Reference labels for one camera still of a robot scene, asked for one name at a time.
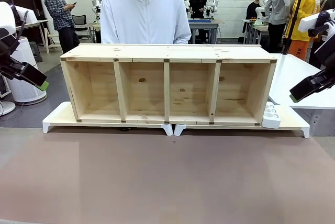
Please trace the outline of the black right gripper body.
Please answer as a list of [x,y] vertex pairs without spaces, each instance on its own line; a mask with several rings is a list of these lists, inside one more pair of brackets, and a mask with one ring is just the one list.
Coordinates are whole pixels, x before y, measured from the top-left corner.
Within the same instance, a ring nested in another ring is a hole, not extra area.
[[325,71],[334,70],[334,20],[330,17],[330,11],[325,10],[318,14],[314,28],[308,29],[308,35],[315,37],[327,32],[324,43],[315,51],[315,56],[325,67]]

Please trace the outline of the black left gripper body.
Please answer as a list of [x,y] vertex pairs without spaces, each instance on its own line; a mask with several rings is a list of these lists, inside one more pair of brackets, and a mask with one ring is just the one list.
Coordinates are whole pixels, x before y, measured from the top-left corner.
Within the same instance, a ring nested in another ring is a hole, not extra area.
[[18,46],[18,39],[7,29],[1,28],[1,75],[8,79],[25,79],[21,73],[24,64],[11,57]]

